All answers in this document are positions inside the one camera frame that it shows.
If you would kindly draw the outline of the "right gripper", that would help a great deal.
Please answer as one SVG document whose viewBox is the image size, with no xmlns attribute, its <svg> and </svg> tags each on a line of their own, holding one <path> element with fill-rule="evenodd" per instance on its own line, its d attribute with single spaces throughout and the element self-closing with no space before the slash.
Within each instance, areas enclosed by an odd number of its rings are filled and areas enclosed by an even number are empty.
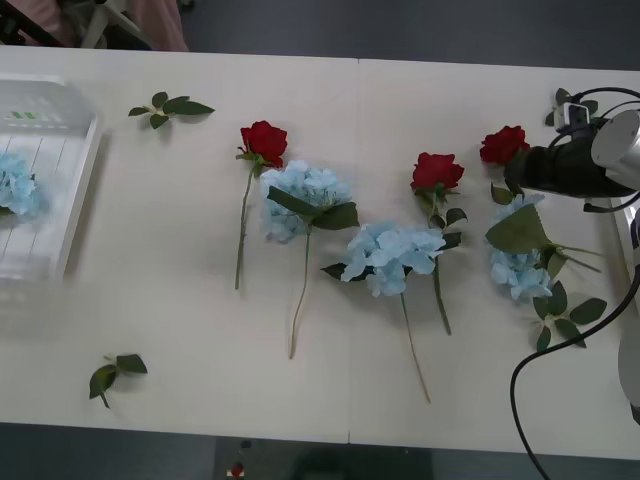
<svg viewBox="0 0 640 480">
<path fill-rule="evenodd" d="M 601 196 L 603 174 L 591 158 L 592 138 L 582 137 L 551 148 L 536 146 L 517 152 L 505 166 L 512 195 L 522 187 L 566 196 Z"/>
</svg>

